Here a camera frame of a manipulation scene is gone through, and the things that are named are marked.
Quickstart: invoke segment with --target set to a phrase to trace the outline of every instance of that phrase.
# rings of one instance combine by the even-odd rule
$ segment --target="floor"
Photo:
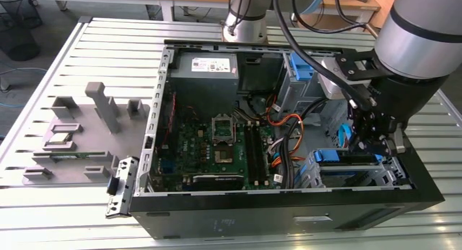
[[[32,30],[32,34],[41,48],[40,55],[26,62],[13,62],[0,52],[0,73],[10,68],[34,67],[48,69],[80,16],[148,19],[144,5],[68,2],[67,7],[68,10],[61,12],[53,1],[38,1],[37,10],[44,24]],[[151,17],[161,20],[159,7],[149,7],[148,12]],[[207,8],[199,8],[189,12],[191,16],[183,16],[181,9],[176,7],[175,18],[177,21],[184,22],[196,22],[199,20],[204,23],[219,23],[227,15],[225,9],[211,9],[204,18],[203,16],[207,12]],[[267,24],[269,26],[277,26],[277,21],[272,13],[267,14]],[[456,77],[460,74],[462,67],[443,86],[443,91],[459,111],[462,111],[462,93],[459,92],[462,78]],[[10,105],[25,104],[41,77],[42,73],[37,70],[14,71],[2,75],[1,80],[9,82],[12,89],[8,93],[0,93],[0,103]],[[20,112],[21,108],[0,107],[0,140],[8,133]]]

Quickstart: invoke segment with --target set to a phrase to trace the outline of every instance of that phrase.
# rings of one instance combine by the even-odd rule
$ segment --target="black plastic part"
[[[398,122],[407,122],[422,109],[447,77],[416,80],[395,76],[372,80],[368,91],[376,102],[376,110],[392,116]]]
[[[374,50],[360,52],[348,50],[343,54],[336,55],[335,61],[348,81],[371,80],[374,78],[391,77],[395,75],[383,67],[382,63],[379,63]],[[366,70],[360,70],[355,64],[355,62],[360,61],[366,61]]]
[[[285,76],[281,54],[237,52],[237,93],[268,94]]]
[[[115,196],[115,194],[117,193],[119,182],[120,182],[120,179],[111,176],[109,182],[108,182],[108,189],[105,190],[105,192],[112,196]]]
[[[196,192],[211,190],[240,190],[244,186],[244,177],[237,175],[195,176],[191,190]]]
[[[400,17],[394,6],[390,9],[390,17],[392,21],[396,23],[396,25],[399,25],[399,27],[404,29],[407,32],[410,32],[412,35],[416,35],[424,39],[442,43],[462,43],[462,35],[443,34],[440,32],[430,31],[414,25],[411,22],[408,22],[406,19]]]
[[[93,20],[92,16],[81,16],[79,18],[79,23],[89,23]]]

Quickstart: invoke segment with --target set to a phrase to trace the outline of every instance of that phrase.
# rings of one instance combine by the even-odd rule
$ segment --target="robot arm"
[[[460,2],[395,0],[374,50],[363,53],[371,70],[360,75],[371,79],[367,90],[376,105],[371,111],[348,105],[354,128],[350,145],[380,155],[406,151],[408,119],[462,62]],[[347,65],[364,59],[360,54],[336,60],[347,77],[355,77]]]
[[[296,5],[302,8],[312,1],[296,0]],[[371,101],[368,107],[358,107],[351,92],[344,93],[352,120],[351,149],[359,147],[390,156],[406,151],[403,130],[408,119],[462,62],[460,3],[462,0],[395,0],[374,49],[335,58],[348,81],[371,80],[367,89],[356,92]],[[291,11],[290,0],[279,0],[279,4],[276,13]],[[231,0],[223,32],[227,41],[265,41],[265,9],[273,9],[269,0]],[[358,69],[356,61],[367,62],[366,70]]]

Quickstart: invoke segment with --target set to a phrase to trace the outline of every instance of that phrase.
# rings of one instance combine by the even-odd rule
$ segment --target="electronic component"
[[[247,153],[247,168],[248,181],[257,186],[259,182],[265,180],[265,166],[263,156],[263,141],[257,126],[244,127],[245,153]]]
[[[240,175],[196,175],[192,177],[192,191],[241,190],[244,176]]]
[[[48,144],[65,144],[71,139],[72,133],[54,133],[48,139]]]
[[[233,158],[232,146],[215,146],[213,154],[215,154],[216,163],[232,163],[232,158]]]
[[[211,139],[213,143],[233,143],[235,133],[232,118],[225,114],[217,114],[217,116],[211,119]]]

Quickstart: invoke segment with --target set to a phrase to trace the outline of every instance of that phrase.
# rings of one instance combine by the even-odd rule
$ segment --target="desk leg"
[[[356,22],[358,23],[368,23],[370,19],[372,18],[374,11],[372,10],[362,10],[360,15],[358,16]],[[355,28],[351,31],[354,32],[363,32],[363,28]]]
[[[173,2],[171,0],[159,0],[161,7],[161,15],[164,21],[173,22],[175,21],[175,7]]]
[[[59,0],[56,0],[54,1],[56,2],[56,5],[57,5],[57,7],[59,7],[59,10],[60,11],[65,11],[67,10],[67,1],[59,1]]]

